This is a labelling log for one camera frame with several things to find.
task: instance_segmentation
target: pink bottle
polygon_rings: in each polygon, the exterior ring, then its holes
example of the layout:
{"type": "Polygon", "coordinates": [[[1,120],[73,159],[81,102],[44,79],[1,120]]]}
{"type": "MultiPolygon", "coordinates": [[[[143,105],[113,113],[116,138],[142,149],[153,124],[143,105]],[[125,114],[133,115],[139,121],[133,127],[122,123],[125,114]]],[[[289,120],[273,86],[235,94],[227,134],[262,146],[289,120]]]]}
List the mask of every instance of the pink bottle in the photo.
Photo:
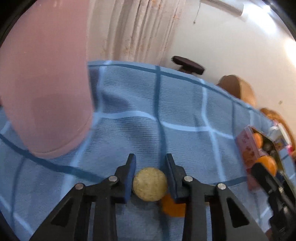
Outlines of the pink bottle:
{"type": "Polygon", "coordinates": [[[77,147],[92,121],[86,65],[87,0],[38,0],[0,49],[0,96],[29,151],[54,158],[77,147]]]}

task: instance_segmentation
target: orange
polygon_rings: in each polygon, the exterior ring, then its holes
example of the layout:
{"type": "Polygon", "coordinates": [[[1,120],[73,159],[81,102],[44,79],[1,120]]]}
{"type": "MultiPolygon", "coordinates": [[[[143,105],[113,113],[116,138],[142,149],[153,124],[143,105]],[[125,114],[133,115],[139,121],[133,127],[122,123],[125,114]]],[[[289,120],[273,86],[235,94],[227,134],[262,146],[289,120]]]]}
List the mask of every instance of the orange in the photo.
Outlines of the orange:
{"type": "Polygon", "coordinates": [[[269,171],[272,176],[275,176],[277,173],[276,161],[271,156],[262,156],[257,159],[257,162],[263,164],[263,166],[269,171]]]}
{"type": "Polygon", "coordinates": [[[255,140],[256,146],[258,149],[262,148],[263,145],[263,138],[260,133],[254,133],[253,138],[255,140]]]}
{"type": "Polygon", "coordinates": [[[171,217],[185,217],[186,204],[176,204],[170,194],[161,199],[162,211],[171,217]]]}

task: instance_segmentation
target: triangular cutout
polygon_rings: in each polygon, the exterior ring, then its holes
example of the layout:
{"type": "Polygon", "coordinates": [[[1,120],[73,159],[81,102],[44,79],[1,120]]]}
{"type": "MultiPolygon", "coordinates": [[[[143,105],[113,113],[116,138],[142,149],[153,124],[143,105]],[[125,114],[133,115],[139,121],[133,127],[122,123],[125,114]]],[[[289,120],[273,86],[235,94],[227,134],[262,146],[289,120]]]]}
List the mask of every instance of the triangular cutout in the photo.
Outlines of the triangular cutout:
{"type": "Polygon", "coordinates": [[[61,208],[58,214],[53,218],[51,224],[66,227],[69,221],[71,209],[73,206],[74,200],[73,198],[69,199],[65,205],[61,208]]]}
{"type": "Polygon", "coordinates": [[[232,226],[234,228],[245,226],[250,223],[231,198],[227,198],[227,205],[231,217],[232,226]]]}

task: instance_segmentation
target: bright light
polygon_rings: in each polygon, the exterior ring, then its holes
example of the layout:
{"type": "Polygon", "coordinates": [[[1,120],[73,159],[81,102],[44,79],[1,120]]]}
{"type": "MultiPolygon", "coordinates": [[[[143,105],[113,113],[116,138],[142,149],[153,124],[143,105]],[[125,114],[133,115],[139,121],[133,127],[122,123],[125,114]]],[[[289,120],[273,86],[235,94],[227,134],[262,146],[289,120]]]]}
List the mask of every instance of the bright light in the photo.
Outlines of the bright light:
{"type": "Polygon", "coordinates": [[[292,64],[296,67],[296,42],[293,39],[287,39],[285,43],[286,53],[292,64]]]}
{"type": "Polygon", "coordinates": [[[269,5],[265,5],[262,8],[265,12],[269,13],[270,12],[270,6],[269,5]]]}
{"type": "Polygon", "coordinates": [[[276,24],[271,16],[261,7],[254,4],[246,5],[245,12],[266,33],[272,34],[276,31],[276,24]]]}

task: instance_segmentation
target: beige curtain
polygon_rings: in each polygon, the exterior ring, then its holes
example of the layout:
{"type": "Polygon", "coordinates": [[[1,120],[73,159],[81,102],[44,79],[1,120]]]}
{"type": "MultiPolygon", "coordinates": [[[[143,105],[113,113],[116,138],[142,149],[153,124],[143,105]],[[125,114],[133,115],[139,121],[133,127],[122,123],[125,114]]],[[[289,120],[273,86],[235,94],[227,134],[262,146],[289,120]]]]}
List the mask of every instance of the beige curtain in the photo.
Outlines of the beige curtain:
{"type": "Polygon", "coordinates": [[[186,0],[91,0],[89,60],[161,65],[186,0]]]}

